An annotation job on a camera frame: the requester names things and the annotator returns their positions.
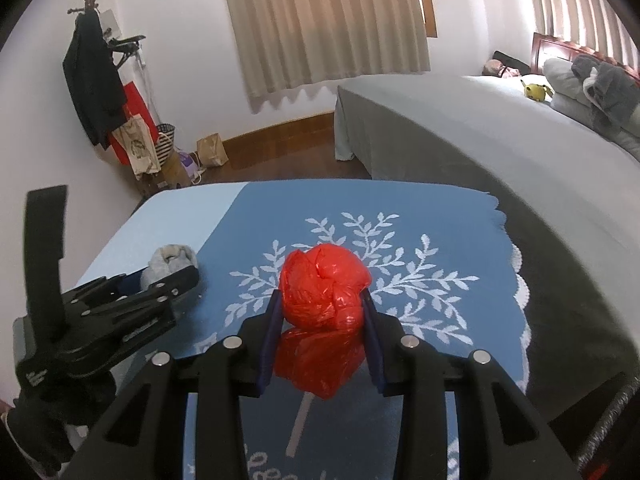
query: wooden headboard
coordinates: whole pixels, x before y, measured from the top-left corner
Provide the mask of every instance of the wooden headboard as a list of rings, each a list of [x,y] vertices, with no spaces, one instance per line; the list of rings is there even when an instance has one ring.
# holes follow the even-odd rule
[[[618,63],[612,57],[604,56],[601,52],[596,52],[588,46],[580,46],[569,41],[563,41],[553,36],[544,36],[543,34],[533,34],[533,46],[531,48],[531,73],[542,74],[542,67],[545,61],[550,57],[561,57],[567,61],[573,61],[579,54],[589,54],[601,61],[607,61],[615,66],[621,66],[625,71],[636,80],[640,86],[640,75],[629,65]]]

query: white wall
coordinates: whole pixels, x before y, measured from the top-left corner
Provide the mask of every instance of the white wall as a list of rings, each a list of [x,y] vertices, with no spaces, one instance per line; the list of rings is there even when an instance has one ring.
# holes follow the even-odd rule
[[[513,32],[522,28],[513,9],[518,0],[433,2],[438,25],[438,38],[429,40],[434,72],[477,75],[494,50],[530,53],[532,31]],[[211,132],[228,139],[335,106],[336,82],[249,101],[226,0],[117,0],[117,6],[123,34],[148,38],[143,51],[156,105],[164,121],[178,126],[177,142],[185,149]],[[509,9],[494,12],[504,6]],[[507,26],[508,20],[516,23]]]
[[[113,0],[98,0],[104,8]],[[12,322],[25,313],[22,266],[28,190],[69,185],[62,284],[75,285],[139,200],[123,176],[100,160],[86,138],[62,72],[74,30],[69,7],[82,0],[34,0],[0,52],[0,398],[18,388]]]

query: curtain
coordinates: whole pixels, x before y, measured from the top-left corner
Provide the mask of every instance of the curtain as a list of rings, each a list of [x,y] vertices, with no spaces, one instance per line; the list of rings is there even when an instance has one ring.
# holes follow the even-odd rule
[[[638,48],[606,0],[533,0],[536,28],[638,70]]]
[[[251,97],[430,68],[419,0],[227,0]]]

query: stuffed toy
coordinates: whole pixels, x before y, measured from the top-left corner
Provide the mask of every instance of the stuffed toy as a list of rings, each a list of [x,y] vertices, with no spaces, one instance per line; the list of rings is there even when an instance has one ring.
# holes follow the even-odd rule
[[[533,99],[534,101],[541,103],[545,100],[546,94],[549,94],[549,97],[554,96],[554,91],[547,85],[536,85],[535,83],[527,85],[522,79],[520,82],[522,83],[522,86],[524,86],[524,95],[529,99]]]

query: red plastic bag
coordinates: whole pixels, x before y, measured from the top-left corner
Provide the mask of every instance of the red plastic bag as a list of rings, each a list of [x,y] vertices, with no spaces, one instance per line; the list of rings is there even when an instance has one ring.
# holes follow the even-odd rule
[[[351,251],[318,245],[292,252],[280,274],[284,316],[274,370],[303,391],[333,397],[364,361],[361,291],[371,275]]]

